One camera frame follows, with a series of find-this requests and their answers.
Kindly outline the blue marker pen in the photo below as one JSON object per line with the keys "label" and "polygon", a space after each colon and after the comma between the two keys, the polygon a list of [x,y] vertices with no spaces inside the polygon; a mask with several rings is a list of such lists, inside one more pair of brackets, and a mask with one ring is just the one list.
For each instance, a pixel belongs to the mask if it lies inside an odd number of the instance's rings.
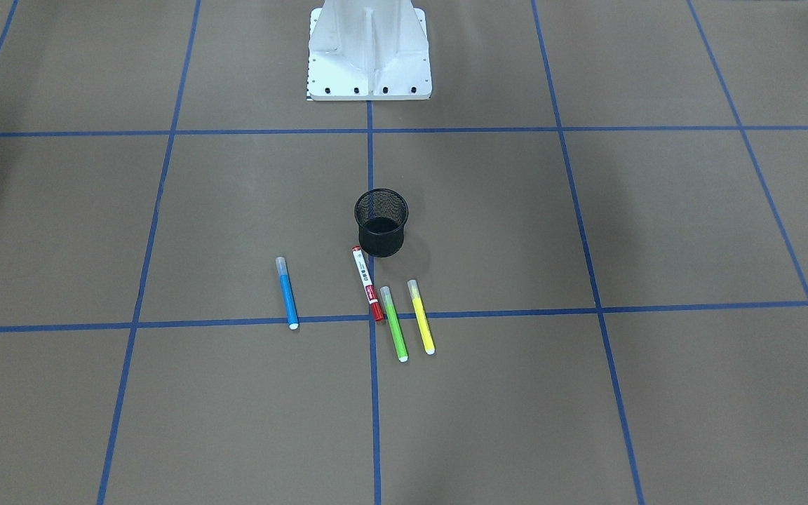
{"label": "blue marker pen", "polygon": [[300,321],[296,310],[294,290],[290,273],[288,271],[288,263],[286,258],[279,256],[275,259],[276,271],[278,272],[278,282],[283,300],[283,308],[285,308],[286,323],[290,330],[298,330]]}

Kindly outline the black mesh pen cup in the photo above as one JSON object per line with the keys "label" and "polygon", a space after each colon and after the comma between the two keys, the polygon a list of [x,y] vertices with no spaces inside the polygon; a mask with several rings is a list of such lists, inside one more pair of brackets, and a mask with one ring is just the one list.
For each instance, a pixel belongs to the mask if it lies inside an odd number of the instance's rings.
{"label": "black mesh pen cup", "polygon": [[363,193],[353,215],[358,244],[369,256],[390,257],[401,249],[408,221],[408,204],[392,189],[377,188]]}

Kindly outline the red capped white marker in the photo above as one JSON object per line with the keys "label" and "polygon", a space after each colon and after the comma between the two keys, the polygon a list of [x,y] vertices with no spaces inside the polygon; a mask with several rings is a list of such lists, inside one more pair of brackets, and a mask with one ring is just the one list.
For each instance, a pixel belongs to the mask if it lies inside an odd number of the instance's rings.
{"label": "red capped white marker", "polygon": [[382,322],[385,319],[384,310],[382,310],[382,305],[379,303],[375,285],[373,285],[372,277],[368,269],[368,262],[366,262],[365,255],[363,255],[363,250],[359,245],[355,245],[351,249],[351,253],[355,261],[358,277],[363,287],[363,293],[365,293],[365,298],[368,301],[372,319],[375,322]]}

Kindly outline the yellow highlighter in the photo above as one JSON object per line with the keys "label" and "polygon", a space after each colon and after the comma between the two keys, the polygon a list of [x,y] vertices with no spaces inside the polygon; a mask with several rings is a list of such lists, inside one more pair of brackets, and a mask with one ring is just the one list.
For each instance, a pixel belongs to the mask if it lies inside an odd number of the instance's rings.
{"label": "yellow highlighter", "polygon": [[436,345],[430,329],[429,317],[427,317],[426,310],[424,310],[424,303],[418,288],[417,279],[408,279],[407,286],[424,351],[427,355],[433,356],[436,354]]}

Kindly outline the green highlighter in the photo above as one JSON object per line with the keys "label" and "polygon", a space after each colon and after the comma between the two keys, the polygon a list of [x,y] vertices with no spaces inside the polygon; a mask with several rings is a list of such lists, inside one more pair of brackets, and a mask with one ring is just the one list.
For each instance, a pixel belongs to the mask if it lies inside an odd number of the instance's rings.
{"label": "green highlighter", "polygon": [[408,350],[404,341],[402,330],[400,328],[400,320],[398,320],[397,310],[394,306],[391,289],[388,285],[382,285],[379,288],[379,303],[384,310],[385,319],[390,329],[392,345],[396,353],[398,361],[401,363],[408,362]]}

